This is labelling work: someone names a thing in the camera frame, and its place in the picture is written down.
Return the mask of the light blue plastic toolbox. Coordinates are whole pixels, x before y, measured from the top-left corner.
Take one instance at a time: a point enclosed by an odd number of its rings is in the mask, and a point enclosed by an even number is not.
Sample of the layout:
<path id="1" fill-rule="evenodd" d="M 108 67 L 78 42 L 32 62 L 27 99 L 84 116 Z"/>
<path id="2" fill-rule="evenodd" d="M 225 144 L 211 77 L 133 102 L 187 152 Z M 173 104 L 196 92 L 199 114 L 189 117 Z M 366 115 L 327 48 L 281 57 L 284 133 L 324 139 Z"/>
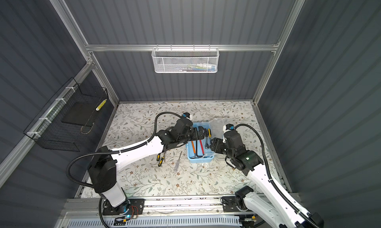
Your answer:
<path id="1" fill-rule="evenodd" d="M 228 118 L 215 118 L 207 122 L 194 122 L 197 140 L 188 142 L 187 157 L 190 163 L 209 163 L 214 159 L 215 152 L 211 149 L 211 140 L 223 139 L 223 126 L 229 124 Z"/>

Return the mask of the orange handled hex key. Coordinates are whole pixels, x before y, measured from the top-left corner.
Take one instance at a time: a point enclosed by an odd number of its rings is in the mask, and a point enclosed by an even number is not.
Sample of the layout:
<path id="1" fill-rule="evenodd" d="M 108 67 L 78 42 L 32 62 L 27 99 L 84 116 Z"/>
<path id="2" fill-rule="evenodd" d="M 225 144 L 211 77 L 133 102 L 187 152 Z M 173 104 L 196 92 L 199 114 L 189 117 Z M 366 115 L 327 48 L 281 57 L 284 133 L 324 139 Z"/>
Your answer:
<path id="1" fill-rule="evenodd" d="M 191 141 L 191 145 L 192 145 L 192 150 L 193 150 L 193 153 L 194 155 L 196 156 L 197 155 L 197 150 L 196 150 L 196 146 L 194 145 L 194 141 Z"/>

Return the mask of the large black hex key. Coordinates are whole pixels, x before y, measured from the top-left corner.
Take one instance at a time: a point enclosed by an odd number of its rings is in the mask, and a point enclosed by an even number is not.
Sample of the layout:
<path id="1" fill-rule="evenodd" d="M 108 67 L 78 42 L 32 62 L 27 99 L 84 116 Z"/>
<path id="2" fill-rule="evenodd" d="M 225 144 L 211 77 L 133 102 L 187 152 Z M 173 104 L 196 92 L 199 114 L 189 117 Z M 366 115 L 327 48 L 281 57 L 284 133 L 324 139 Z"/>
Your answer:
<path id="1" fill-rule="evenodd" d="M 198 134 L 197 129 L 198 129 L 198 128 L 195 128 L 195 127 L 193 128 L 193 130 L 194 130 L 194 132 L 193 132 L 193 138 L 194 138 L 195 141 L 196 141 L 196 150 L 197 150 L 197 152 L 196 152 L 196 153 L 197 153 L 196 157 L 197 157 L 197 158 L 202 158 L 203 156 L 198 154 L 198 144 L 199 144 L 199 141 L 196 139 L 196 136 L 197 136 L 197 134 Z"/>

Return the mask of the yellow black small screwdriver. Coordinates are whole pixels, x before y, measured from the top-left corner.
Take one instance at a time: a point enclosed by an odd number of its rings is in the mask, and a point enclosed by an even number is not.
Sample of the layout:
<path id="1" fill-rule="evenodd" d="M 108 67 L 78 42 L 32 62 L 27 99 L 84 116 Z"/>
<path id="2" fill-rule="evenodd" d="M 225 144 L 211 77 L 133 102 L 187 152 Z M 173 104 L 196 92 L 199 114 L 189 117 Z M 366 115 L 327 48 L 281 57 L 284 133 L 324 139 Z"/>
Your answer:
<path id="1" fill-rule="evenodd" d="M 158 161 L 158 167 L 161 167 L 161 166 L 162 166 L 162 164 L 163 164 L 163 162 L 164 162 L 164 160 L 165 160 L 165 155 L 166 155 L 165 152 L 163 152 L 163 153 L 159 153 L 159 154 L 157 155 L 156 160 Z"/>

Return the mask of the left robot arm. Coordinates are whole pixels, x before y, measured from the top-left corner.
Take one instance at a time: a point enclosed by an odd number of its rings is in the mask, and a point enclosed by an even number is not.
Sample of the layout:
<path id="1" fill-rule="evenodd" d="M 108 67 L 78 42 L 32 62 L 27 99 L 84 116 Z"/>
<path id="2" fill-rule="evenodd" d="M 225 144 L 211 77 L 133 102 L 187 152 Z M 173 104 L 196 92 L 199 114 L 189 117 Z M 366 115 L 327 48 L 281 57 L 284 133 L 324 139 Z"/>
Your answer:
<path id="1" fill-rule="evenodd" d="M 95 155 L 88 167 L 93 189 L 102 199 L 110 203 L 115 215 L 127 215 L 131 218 L 138 211 L 131 205 L 118 184 L 117 173 L 140 159 L 175 149 L 189 141 L 202 140 L 208 135 L 207 129 L 202 126 L 194 127 L 192 121 L 183 115 L 175 126 L 155 132 L 153 138 L 141 144 L 136 143 L 112 151 L 104 146 L 100 149 L 103 154 Z"/>

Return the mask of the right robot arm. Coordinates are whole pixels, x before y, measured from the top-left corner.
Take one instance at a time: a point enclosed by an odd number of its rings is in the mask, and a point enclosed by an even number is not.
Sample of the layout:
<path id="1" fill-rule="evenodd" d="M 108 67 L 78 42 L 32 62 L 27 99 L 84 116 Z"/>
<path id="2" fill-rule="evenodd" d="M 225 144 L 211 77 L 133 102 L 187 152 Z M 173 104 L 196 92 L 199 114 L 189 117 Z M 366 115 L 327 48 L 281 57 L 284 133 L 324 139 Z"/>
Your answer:
<path id="1" fill-rule="evenodd" d="M 212 139 L 211 149 L 225 155 L 226 163 L 253 181 L 267 198 L 263 200 L 251 187 L 245 186 L 235 193 L 238 209 L 253 211 L 273 228 L 324 226 L 324 220 L 318 213 L 310 213 L 272 178 L 267 161 L 246 149 L 236 130 L 226 131 L 224 139 Z"/>

